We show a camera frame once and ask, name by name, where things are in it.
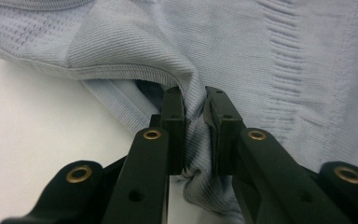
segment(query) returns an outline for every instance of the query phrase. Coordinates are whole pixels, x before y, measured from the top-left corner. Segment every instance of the ribbed fabric texture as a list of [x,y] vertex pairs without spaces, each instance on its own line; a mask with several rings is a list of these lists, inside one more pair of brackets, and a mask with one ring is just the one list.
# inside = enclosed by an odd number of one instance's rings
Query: ribbed fabric texture
[[158,113],[135,79],[179,86],[191,203],[242,223],[230,177],[212,177],[204,85],[303,166],[358,166],[358,1],[0,1],[0,57],[81,79],[131,131]]

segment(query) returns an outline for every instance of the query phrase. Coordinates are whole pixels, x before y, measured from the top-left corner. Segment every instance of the white background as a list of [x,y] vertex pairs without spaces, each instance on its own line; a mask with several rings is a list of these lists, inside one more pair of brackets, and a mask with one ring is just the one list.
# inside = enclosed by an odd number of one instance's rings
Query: white background
[[[132,138],[80,82],[0,60],[0,221],[31,211],[66,164],[106,166],[128,153]],[[171,186],[168,223],[221,221]]]

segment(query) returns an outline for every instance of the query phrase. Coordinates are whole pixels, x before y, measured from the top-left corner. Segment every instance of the gray fabric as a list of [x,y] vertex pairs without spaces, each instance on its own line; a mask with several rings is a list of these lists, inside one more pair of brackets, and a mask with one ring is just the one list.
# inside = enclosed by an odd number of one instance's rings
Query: gray fabric
[[273,133],[311,170],[358,166],[358,1],[5,2],[0,57],[81,79],[133,132],[158,112],[133,80],[178,85],[192,123],[176,181],[229,222],[243,219],[230,177],[211,177],[204,85],[225,90],[248,127]]

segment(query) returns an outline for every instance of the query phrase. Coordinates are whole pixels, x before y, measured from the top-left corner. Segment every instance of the knit fabric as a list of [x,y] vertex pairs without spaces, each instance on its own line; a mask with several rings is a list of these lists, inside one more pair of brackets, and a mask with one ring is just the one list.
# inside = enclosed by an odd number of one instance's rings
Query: knit fabric
[[82,80],[132,132],[158,113],[134,80],[179,86],[192,122],[176,181],[230,223],[243,219],[230,177],[211,175],[204,85],[301,165],[358,166],[358,0],[1,0],[0,58]]

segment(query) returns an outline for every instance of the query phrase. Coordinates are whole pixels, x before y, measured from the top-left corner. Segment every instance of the brass grommet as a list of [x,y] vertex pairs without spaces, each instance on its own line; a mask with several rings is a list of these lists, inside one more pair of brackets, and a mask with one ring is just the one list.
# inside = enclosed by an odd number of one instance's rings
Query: brass grommet
[[[348,176],[345,174],[345,172],[348,172],[353,176]],[[358,172],[353,170],[352,168],[346,166],[338,166],[334,169],[334,174],[347,182],[350,182],[352,184],[358,184]]]
[[258,141],[266,139],[266,135],[260,131],[250,131],[248,132],[248,136]]
[[77,166],[66,175],[66,181],[72,184],[80,183],[91,176],[92,170],[88,165]]
[[161,137],[161,132],[157,130],[149,130],[144,133],[144,138],[149,140],[155,140]]

